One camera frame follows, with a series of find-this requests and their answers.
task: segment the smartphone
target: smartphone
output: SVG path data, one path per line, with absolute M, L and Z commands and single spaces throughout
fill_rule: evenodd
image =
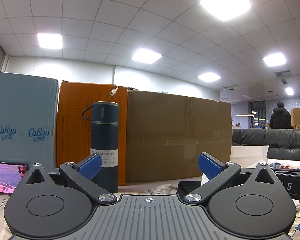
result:
M 0 162 L 0 193 L 12 194 L 27 171 L 26 164 Z

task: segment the round pad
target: round pad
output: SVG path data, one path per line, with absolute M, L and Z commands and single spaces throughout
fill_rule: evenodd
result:
M 270 199 L 260 195 L 242 196 L 237 199 L 235 205 L 241 212 L 251 216 L 262 216 L 268 214 L 273 208 L 273 204 Z
M 63 209 L 65 203 L 64 201 L 53 195 L 44 195 L 31 199 L 28 202 L 28 211 L 40 217 L 51 216 L 57 214 L 61 209 Z

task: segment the vacuum bottle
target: vacuum bottle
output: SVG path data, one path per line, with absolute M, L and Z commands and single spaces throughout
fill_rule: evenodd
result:
M 84 114 L 90 108 L 92 119 L 87 119 Z M 111 193 L 117 193 L 119 105 L 95 102 L 82 112 L 82 118 L 91 121 L 90 154 L 98 152 L 102 157 L 101 170 L 92 181 Z

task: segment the black device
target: black device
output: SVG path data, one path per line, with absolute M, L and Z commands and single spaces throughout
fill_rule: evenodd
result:
M 273 171 L 267 163 L 245 171 L 207 153 L 198 163 L 210 181 L 183 199 L 121 195 L 118 201 L 90 181 L 90 171 L 101 168 L 98 154 L 58 170 L 34 164 L 4 209 L 10 239 L 290 239 L 296 208 L 283 184 L 300 180 L 300 173 Z

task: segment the air vent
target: air vent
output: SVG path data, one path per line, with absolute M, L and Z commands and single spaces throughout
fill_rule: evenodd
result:
M 291 76 L 290 70 L 275 72 L 277 77 L 288 77 Z

